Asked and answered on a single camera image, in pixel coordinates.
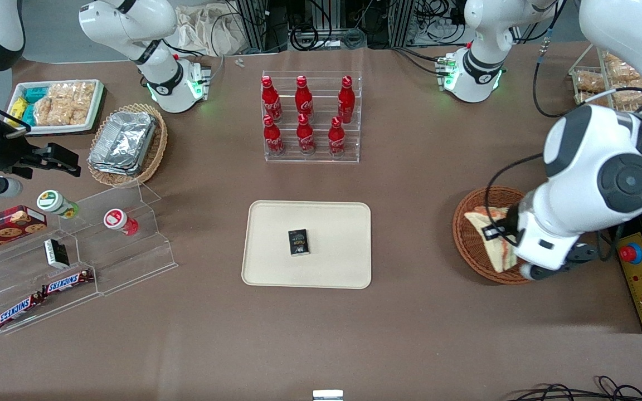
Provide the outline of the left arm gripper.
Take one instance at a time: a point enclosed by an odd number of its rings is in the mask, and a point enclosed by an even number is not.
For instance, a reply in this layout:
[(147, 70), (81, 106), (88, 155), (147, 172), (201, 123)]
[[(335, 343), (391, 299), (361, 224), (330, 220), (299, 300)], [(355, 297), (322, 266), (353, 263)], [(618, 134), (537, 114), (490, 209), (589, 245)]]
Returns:
[(482, 228), (485, 241), (504, 239), (517, 243), (515, 254), (531, 264), (522, 264), (522, 277), (544, 280), (558, 274), (578, 234), (555, 234), (545, 230), (531, 213), (520, 213), (518, 221), (498, 220)]

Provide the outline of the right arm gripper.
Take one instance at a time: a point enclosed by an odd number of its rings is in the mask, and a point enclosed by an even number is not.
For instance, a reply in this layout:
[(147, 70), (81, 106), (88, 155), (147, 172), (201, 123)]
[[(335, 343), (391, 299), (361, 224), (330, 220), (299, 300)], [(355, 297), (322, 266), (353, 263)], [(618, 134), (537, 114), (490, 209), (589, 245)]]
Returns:
[[(79, 155), (59, 144), (45, 144), (35, 148), (23, 135), (8, 139), (16, 129), (8, 124), (0, 124), (0, 172), (13, 174), (23, 179), (31, 179), (34, 169), (56, 170), (76, 178), (81, 176)], [(35, 155), (40, 160), (22, 159)]]

